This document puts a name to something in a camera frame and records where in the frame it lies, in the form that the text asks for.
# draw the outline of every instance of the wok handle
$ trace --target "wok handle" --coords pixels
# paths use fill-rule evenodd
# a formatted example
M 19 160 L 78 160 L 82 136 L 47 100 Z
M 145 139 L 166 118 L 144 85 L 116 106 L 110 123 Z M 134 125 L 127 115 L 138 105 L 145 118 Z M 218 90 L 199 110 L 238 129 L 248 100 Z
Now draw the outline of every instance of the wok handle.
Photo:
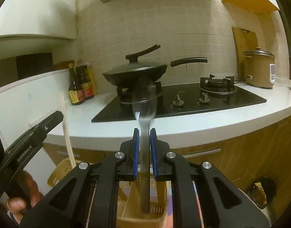
M 141 52 L 138 52 L 138 53 L 134 53 L 134 54 L 131 54 L 131 55 L 126 55 L 125 56 L 125 59 L 129 60 L 130 63 L 136 63 L 138 62 L 138 58 L 142 55 L 146 55 L 154 50 L 157 50 L 159 49 L 161 46 L 160 45 L 154 45 L 152 46 L 151 48 L 148 48 L 146 50 L 143 50 Z
M 189 57 L 171 62 L 171 67 L 175 67 L 185 63 L 207 63 L 207 62 L 208 59 L 205 57 Z

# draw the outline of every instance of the spoon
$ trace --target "spoon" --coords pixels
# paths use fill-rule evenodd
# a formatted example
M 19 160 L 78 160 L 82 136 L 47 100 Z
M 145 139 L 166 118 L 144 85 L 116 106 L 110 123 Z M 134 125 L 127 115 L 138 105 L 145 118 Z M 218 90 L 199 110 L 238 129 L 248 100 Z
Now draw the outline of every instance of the spoon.
M 140 78 L 132 92 L 132 108 L 139 122 L 141 136 L 139 140 L 140 163 L 140 208 L 143 213 L 150 212 L 150 141 L 149 130 L 155 118 L 157 108 L 156 89 L 148 78 Z

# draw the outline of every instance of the stove knob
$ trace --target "stove knob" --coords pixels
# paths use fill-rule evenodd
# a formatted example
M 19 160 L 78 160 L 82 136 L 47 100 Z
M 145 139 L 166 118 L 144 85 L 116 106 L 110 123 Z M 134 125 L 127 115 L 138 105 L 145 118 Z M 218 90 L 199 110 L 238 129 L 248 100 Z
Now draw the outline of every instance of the stove knob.
M 201 93 L 201 97 L 199 98 L 199 103 L 203 105 L 209 104 L 209 97 L 205 93 Z
M 181 107 L 183 106 L 184 101 L 180 99 L 179 95 L 177 95 L 177 99 L 173 101 L 173 105 L 175 107 Z

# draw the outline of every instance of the wok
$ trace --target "wok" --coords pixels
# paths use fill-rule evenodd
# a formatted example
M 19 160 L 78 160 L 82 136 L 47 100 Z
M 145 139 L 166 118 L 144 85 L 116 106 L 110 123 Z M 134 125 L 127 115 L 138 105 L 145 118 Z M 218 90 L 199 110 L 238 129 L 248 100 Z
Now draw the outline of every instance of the wok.
M 153 82 L 157 81 L 166 72 L 168 65 L 150 61 L 138 62 L 138 57 L 157 50 L 160 47 L 160 45 L 154 45 L 144 51 L 125 56 L 125 58 L 129 60 L 129 64 L 113 68 L 108 72 L 103 73 L 103 76 L 109 83 L 121 88 L 134 88 L 135 83 L 141 77 L 147 77 Z M 175 67 L 186 63 L 207 62 L 208 59 L 204 57 L 190 57 L 173 61 L 170 63 L 170 66 Z

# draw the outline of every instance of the white countertop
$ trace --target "white countertop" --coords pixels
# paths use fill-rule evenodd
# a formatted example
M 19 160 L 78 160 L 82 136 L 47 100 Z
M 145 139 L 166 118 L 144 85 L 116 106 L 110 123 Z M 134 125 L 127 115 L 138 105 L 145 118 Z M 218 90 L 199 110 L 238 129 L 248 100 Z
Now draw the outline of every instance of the white countertop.
M 248 85 L 241 88 L 265 99 L 266 103 L 200 114 L 156 118 L 158 139 L 170 148 L 203 145 L 233 138 L 264 128 L 291 115 L 291 91 L 288 86 L 274 85 L 272 90 Z M 132 138 L 137 121 L 98 122 L 91 119 L 98 114 L 116 93 L 96 95 L 79 106 L 67 108 L 69 134 L 73 148 L 117 151 L 120 144 Z M 47 136 L 47 143 L 65 146 L 62 125 Z

